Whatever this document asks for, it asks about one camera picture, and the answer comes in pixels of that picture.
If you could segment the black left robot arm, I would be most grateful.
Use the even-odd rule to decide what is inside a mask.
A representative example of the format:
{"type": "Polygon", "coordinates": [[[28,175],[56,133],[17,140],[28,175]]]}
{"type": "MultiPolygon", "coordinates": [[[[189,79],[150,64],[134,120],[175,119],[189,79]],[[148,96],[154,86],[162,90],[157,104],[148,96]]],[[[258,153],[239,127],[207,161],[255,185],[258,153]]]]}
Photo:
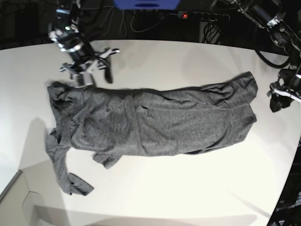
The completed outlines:
{"type": "Polygon", "coordinates": [[[270,67],[279,69],[278,79],[270,84],[270,109],[278,112],[301,101],[301,38],[284,21],[285,11],[279,0],[214,0],[211,8],[221,4],[222,9],[235,10],[269,33],[272,42],[288,54],[288,59],[276,65],[259,50],[256,54],[270,67]]]}

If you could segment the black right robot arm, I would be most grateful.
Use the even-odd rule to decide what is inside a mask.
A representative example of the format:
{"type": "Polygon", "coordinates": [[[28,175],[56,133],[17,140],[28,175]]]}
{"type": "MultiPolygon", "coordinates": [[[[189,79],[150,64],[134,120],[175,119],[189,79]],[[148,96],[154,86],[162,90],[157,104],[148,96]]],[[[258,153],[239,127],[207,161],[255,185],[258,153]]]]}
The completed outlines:
{"type": "Polygon", "coordinates": [[[74,87],[95,86],[93,72],[104,71],[105,81],[113,83],[111,55],[120,52],[118,48],[96,51],[79,30],[81,14],[80,0],[59,0],[55,10],[56,21],[48,26],[49,38],[59,49],[68,54],[70,63],[64,63],[60,72],[68,72],[74,87]]]}

